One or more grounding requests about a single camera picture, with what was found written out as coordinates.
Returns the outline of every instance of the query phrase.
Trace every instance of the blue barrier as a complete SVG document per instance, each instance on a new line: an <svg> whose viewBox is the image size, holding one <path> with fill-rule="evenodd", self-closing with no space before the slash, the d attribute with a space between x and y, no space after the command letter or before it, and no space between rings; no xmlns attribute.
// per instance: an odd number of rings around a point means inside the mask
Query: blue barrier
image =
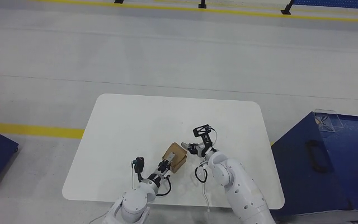
<svg viewBox="0 0 358 224"><path fill-rule="evenodd" d="M300 4L305 6L358 8L358 0L295 0L294 4Z"/></svg>

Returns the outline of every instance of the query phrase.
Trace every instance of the clear acrylic holder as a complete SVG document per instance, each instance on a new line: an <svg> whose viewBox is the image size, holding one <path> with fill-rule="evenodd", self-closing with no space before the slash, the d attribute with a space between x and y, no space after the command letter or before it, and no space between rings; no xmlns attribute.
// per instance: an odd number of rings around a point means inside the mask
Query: clear acrylic holder
<svg viewBox="0 0 358 224"><path fill-rule="evenodd" d="M343 124L334 110L315 109L314 120L318 129L323 132L337 132L343 129Z"/></svg>

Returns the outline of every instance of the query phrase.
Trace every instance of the black cable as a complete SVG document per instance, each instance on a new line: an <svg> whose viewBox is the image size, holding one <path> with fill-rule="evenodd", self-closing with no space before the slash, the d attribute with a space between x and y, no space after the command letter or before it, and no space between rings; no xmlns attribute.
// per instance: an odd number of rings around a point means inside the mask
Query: black cable
<svg viewBox="0 0 358 224"><path fill-rule="evenodd" d="M197 177L197 174L196 174L197 170L198 170L198 167L197 167L197 168L195 168L195 177L197 178L197 180L198 180L199 182L201 182L201 183L205 183L205 182L206 182L206 180L208 179L208 172L206 172L206 170L205 170L205 169L203 169L203 170L204 170L204 172L205 172L205 179L204 179L204 180L200 180L200 179Z"/></svg>
<svg viewBox="0 0 358 224"><path fill-rule="evenodd" d="M169 177L166 177L165 179L168 180L169 190L168 190L168 192L166 192L165 194L157 194L157 196L165 196L165 195L169 194L170 191L172 190L172 184L170 183Z"/></svg>
<svg viewBox="0 0 358 224"><path fill-rule="evenodd" d="M138 182L142 182L142 180L144 180L140 173L137 173L137 176L138 176Z"/></svg>

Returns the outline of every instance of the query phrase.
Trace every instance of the white cable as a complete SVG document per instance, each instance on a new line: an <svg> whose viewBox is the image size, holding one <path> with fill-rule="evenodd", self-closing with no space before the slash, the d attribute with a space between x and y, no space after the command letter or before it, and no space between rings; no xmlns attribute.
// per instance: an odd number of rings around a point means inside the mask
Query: white cable
<svg viewBox="0 0 358 224"><path fill-rule="evenodd" d="M210 147L209 150L207 150L207 152L205 153L206 155L211 152L211 150L214 148L214 145L216 144L216 140L218 140L218 132L216 132L216 130L214 128L212 128L211 130L213 130L215 133L216 133L216 137L215 137L215 141L214 141L214 144L213 146Z"/></svg>
<svg viewBox="0 0 358 224"><path fill-rule="evenodd" d="M108 213L108 211L107 211L106 213L104 213L103 215L98 216L98 217L95 218L94 220L91 220L88 224L91 224L91 223L94 222L95 220L97 220L97 219L99 219L99 218L102 218L102 217L105 216L107 213Z"/></svg>
<svg viewBox="0 0 358 224"><path fill-rule="evenodd" d="M202 194L204 195L204 198L205 198L205 200L206 200L206 205L207 205L207 207L208 207L208 212L210 212L209 200L208 200L208 197L207 197L206 194L205 194L205 184L206 184L206 183L204 183L204 185L202 186Z"/></svg>
<svg viewBox="0 0 358 224"><path fill-rule="evenodd" d="M215 138L215 141L214 141L214 144L213 144L213 147L214 147L214 145L215 145L215 143L216 143L216 140L218 140L218 132L216 132L215 129L213 129L213 130L214 130L214 132L216 133L216 138Z"/></svg>
<svg viewBox="0 0 358 224"><path fill-rule="evenodd" d="M133 167L132 167L132 189L134 187Z"/></svg>

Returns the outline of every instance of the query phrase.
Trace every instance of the cable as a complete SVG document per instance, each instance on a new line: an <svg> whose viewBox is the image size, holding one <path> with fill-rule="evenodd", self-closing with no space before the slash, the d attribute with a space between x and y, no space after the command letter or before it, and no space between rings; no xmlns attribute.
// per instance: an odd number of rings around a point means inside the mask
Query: cable
<svg viewBox="0 0 358 224"><path fill-rule="evenodd" d="M208 197L207 197L206 194L205 194L205 183L204 183L204 185L202 186L202 194L204 195L204 198L205 198L205 200L206 200L206 205L208 206L208 212L210 212L209 200L208 200Z"/></svg>
<svg viewBox="0 0 358 224"><path fill-rule="evenodd" d="M199 177L197 176L197 174L196 174L198 168L199 168L199 167L195 168L195 177L197 178L197 180L198 180L199 182L205 183L206 180L208 179L208 172L207 172L205 169L203 169L203 170L204 170L204 173L205 173L205 178L204 178L204 180L200 180L200 178L199 178Z"/></svg>
<svg viewBox="0 0 358 224"><path fill-rule="evenodd" d="M132 189L134 187L133 167L132 167Z"/></svg>
<svg viewBox="0 0 358 224"><path fill-rule="evenodd" d="M172 190L172 184L170 183L169 177L166 177L165 179L168 180L169 190L168 190L168 192L166 192L165 194L157 194L157 196L165 196L165 195L169 194L170 191Z"/></svg>
<svg viewBox="0 0 358 224"><path fill-rule="evenodd" d="M216 140L218 140L218 132L216 132L216 130L214 128L211 128L211 129L216 133L216 138L215 138L214 144L212 146L212 147L214 147Z"/></svg>
<svg viewBox="0 0 358 224"><path fill-rule="evenodd" d="M213 131L215 132L216 137L215 137L215 141L214 141L213 145L210 147L209 150L207 150L207 151L205 152L205 155L207 155L211 150L213 150L214 145L216 144L216 140L218 140L218 132L216 132L216 130L215 130L214 128L212 128L212 127L210 127L210 128L211 128L211 130L213 130Z"/></svg>
<svg viewBox="0 0 358 224"><path fill-rule="evenodd" d="M97 220L97 219L99 219L99 218L102 218L102 217L105 216L107 213L108 213L108 211L107 211L106 213L104 213L103 215L98 216L98 217L95 218L94 220L91 220L88 224L91 224L91 223L94 222L95 220Z"/></svg>
<svg viewBox="0 0 358 224"><path fill-rule="evenodd" d="M138 181L139 181L139 182L142 182L142 180L144 180L143 177L142 177L142 175L141 175L140 173L137 173L137 174L138 174L138 175L137 175L137 176L138 176Z"/></svg>

